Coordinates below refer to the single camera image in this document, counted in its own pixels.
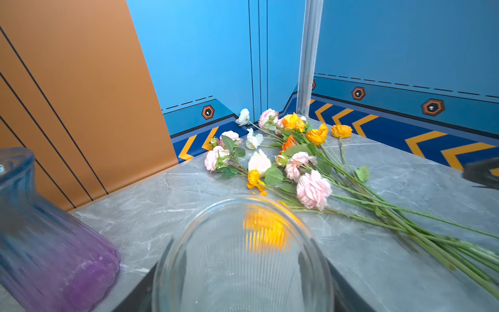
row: pink rose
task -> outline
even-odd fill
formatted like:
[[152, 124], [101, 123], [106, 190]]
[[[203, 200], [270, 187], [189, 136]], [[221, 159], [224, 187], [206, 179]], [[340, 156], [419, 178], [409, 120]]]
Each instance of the pink rose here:
[[222, 135], [224, 135], [228, 138], [231, 138], [234, 141], [234, 143], [236, 143], [237, 145], [239, 145], [243, 142], [243, 139], [239, 138], [239, 134], [237, 132], [232, 131], [232, 130], [222, 133], [220, 135], [220, 140], [222, 139]]
[[213, 150], [206, 153], [205, 167], [206, 170], [213, 172], [214, 170], [225, 167], [229, 162], [230, 152], [222, 146], [215, 146]]
[[323, 211], [331, 193], [329, 181], [323, 179], [317, 170], [302, 175], [296, 186], [296, 196], [308, 209], [317, 207]]
[[286, 177], [288, 179], [291, 179], [294, 182], [298, 182], [298, 179], [300, 177], [300, 171], [298, 170], [297, 165], [287, 163], [286, 167], [284, 168], [284, 171], [286, 172]]
[[284, 125], [282, 124], [282, 118], [279, 119], [276, 123], [276, 129], [274, 131], [275, 134], [282, 134], [282, 131], [279, 128], [284, 128]]
[[315, 159], [315, 156], [309, 156], [307, 152], [298, 152], [289, 159], [289, 162], [299, 167], [301, 165], [306, 165], [309, 162], [316, 165], [317, 159]]
[[275, 130], [275, 124], [279, 120], [279, 113], [275, 110], [269, 108], [265, 112], [263, 112], [260, 116], [260, 120], [258, 121], [258, 126], [260, 128], [265, 128], [270, 131]]

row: purple glass vase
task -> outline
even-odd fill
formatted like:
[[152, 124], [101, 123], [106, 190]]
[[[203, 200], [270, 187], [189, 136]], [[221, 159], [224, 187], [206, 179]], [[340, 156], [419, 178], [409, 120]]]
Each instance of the purple glass vase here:
[[34, 155], [0, 150], [0, 283], [28, 312], [87, 312], [114, 285], [113, 244], [38, 194]]

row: yellow flower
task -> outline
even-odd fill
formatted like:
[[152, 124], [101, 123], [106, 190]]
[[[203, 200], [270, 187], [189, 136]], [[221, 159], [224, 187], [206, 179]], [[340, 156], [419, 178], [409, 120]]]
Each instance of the yellow flower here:
[[327, 126], [325, 124], [321, 124], [319, 129], [307, 131], [307, 133], [305, 133], [305, 137], [313, 144], [321, 145], [327, 138]]
[[296, 144], [298, 144], [298, 142], [293, 135], [290, 135], [287, 141], [282, 144], [282, 150], [285, 151], [288, 148], [295, 146]]
[[305, 131], [305, 123], [296, 114], [284, 116], [282, 118], [282, 125], [286, 131], [293, 131], [293, 129], [298, 129], [300, 132]]
[[331, 133], [336, 138], [346, 139], [352, 136], [352, 128], [347, 125], [334, 125], [331, 127]]
[[258, 172], [258, 170], [251, 170], [248, 173], [248, 184], [246, 184], [246, 186], [249, 189], [252, 189], [256, 186], [256, 188], [260, 191], [260, 195], [267, 196], [265, 183], [260, 180], [260, 173]]
[[290, 245], [290, 234], [286, 221], [277, 213], [255, 207], [257, 211], [246, 212], [243, 229], [246, 233], [246, 249], [254, 253], [286, 251]]

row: white flower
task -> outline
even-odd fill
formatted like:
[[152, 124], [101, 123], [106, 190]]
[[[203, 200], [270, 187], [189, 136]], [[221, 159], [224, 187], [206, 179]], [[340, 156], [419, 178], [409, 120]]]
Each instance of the white flower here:
[[255, 152], [253, 156], [251, 156], [249, 163], [248, 163], [248, 171], [251, 170], [258, 170], [258, 173], [260, 173], [261, 177], [265, 176], [265, 172], [267, 171], [268, 168], [272, 166], [272, 163], [270, 162], [270, 159], [265, 155], [262, 150], [259, 150], [258, 153]]
[[222, 135], [229, 137], [236, 143], [237, 145], [241, 144], [243, 142], [243, 139], [239, 138], [239, 134], [234, 131], [226, 131], [220, 135], [220, 139], [222, 139]]
[[239, 114], [239, 118], [236, 119], [236, 123], [239, 126], [244, 126], [250, 121], [250, 112], [247, 108], [243, 108], [241, 114]]
[[253, 128], [246, 129], [249, 133], [246, 137], [246, 147], [249, 149], [256, 149], [263, 142], [263, 135], [261, 133], [253, 136]]
[[225, 167], [229, 162], [230, 152], [222, 146], [215, 146], [213, 150], [206, 153], [205, 167], [206, 170], [212, 172], [218, 168]]

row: marble tabletop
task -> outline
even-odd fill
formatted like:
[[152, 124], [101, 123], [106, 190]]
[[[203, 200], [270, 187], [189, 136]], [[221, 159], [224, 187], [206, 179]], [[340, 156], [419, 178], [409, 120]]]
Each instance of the marble tabletop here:
[[[328, 143], [338, 152], [337, 139], [329, 136]], [[344, 149], [350, 165], [369, 167], [368, 185], [389, 202], [499, 233], [499, 191], [477, 187], [455, 169], [355, 134], [344, 140]], [[277, 152], [262, 150], [267, 155]], [[243, 165], [252, 153], [247, 150]], [[183, 162], [74, 212], [114, 243], [122, 256], [119, 279], [96, 312], [112, 311], [134, 289], [158, 261], [179, 222], [211, 203], [251, 193], [243, 177], [222, 178], [206, 171], [204, 157]], [[268, 197], [275, 198], [271, 192]], [[329, 205], [365, 214], [362, 208], [338, 200], [329, 200]], [[448, 270], [424, 251], [407, 249], [389, 230], [335, 215], [298, 215], [326, 257], [376, 311], [499, 311], [499, 301], [473, 280]], [[494, 238], [424, 217], [413, 219], [434, 232], [499, 250], [499, 240]], [[1, 286], [0, 311], [23, 311]]]

